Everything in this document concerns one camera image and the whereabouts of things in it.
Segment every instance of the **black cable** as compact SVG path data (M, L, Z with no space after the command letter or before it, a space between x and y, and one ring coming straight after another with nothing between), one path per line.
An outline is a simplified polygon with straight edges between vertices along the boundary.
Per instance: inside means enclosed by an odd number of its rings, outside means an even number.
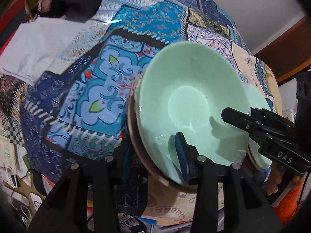
M302 185L302 189L301 189L301 193L300 193L300 196L299 196L299 200L298 200L298 202L297 202L297 207L296 207L296 210L295 210L295 214L296 214L296 212L297 212L297 210L298 210L298 208L299 208L299 205L300 205L300 202L301 202L301 197L302 197L302 194L303 194L303 192L304 192L304 188L305 188L305 186L306 186L306 183L307 183L307 180L308 180L309 175L310 175L310 173L308 172L308 174L307 174L307 176L306 176L306 178L305 178L305 180L304 180L304 184Z
M141 230L141 231L144 231L144 233L147 233L147 226L146 226L141 220L139 220L137 217L135 217L135 216L133 216L133 215L131 215L131 214L128 214L128 213L127 213L127 215L129 215L129 216L135 218L135 219L140 223L140 226L143 227L143 230Z
M93 217L94 217L94 214L92 214L92 215L90 216L90 218L86 221L86 224L87 224L87 225L89 224L90 220L91 220Z
M12 191L11 200L12 200L13 194L16 192L16 189L19 188L21 181L22 181L24 178L27 177L27 175L28 175L29 172L32 173L32 170L34 170L34 169L29 168L29 169L27 170L27 172L26 172L26 175L23 176L23 177L21 177L21 178L17 181L17 187L14 188L13 191Z

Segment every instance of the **red object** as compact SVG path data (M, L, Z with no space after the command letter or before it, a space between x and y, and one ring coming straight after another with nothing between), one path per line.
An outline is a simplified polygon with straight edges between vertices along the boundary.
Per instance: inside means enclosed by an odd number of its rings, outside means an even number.
M274 212L279 217L283 225L286 225L295 215L297 207L297 197L301 192L302 185L295 191L288 193L279 205L274 208Z
M85 77L89 79L89 78L91 78L92 71L87 71L84 74L85 74Z
M17 0L13 3L0 17L0 32L7 26L7 24L17 15L17 13L25 8L25 0Z

